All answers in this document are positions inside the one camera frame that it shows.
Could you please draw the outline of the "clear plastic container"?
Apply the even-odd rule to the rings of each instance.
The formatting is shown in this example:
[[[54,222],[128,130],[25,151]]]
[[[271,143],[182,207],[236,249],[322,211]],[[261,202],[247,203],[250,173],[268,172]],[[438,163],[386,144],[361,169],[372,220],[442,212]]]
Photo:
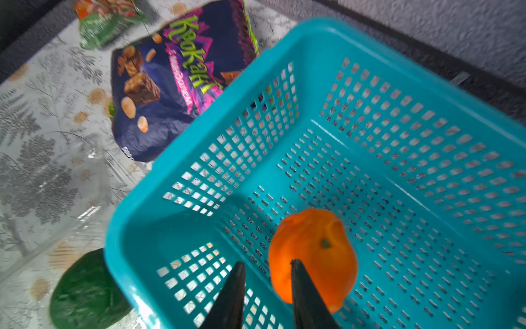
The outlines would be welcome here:
[[[105,130],[2,130],[1,283],[117,205],[150,170]]]

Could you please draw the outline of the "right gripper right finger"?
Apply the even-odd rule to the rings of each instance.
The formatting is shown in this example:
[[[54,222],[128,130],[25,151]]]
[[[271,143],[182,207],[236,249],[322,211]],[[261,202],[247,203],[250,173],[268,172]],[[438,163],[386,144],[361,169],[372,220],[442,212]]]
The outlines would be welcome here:
[[[340,328],[300,260],[291,262],[291,289],[296,329]]]

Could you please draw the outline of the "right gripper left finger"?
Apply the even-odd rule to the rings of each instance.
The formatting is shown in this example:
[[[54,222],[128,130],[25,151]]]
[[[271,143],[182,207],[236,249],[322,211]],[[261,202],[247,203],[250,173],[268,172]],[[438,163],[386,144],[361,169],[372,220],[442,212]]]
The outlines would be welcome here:
[[[241,329],[245,299],[245,263],[236,262],[200,329]]]

